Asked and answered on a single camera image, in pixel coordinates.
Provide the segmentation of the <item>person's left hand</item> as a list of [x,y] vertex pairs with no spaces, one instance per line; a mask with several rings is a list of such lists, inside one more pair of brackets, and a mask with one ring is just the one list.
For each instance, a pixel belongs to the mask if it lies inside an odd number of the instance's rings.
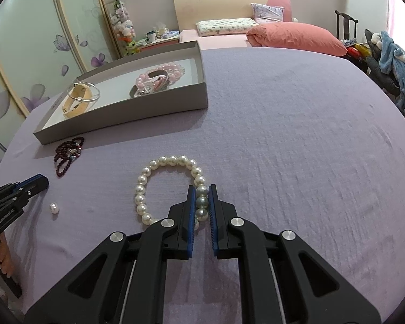
[[5,274],[8,278],[13,276],[14,274],[13,263],[14,262],[11,257],[5,233],[2,232],[0,235],[0,264],[2,273]]

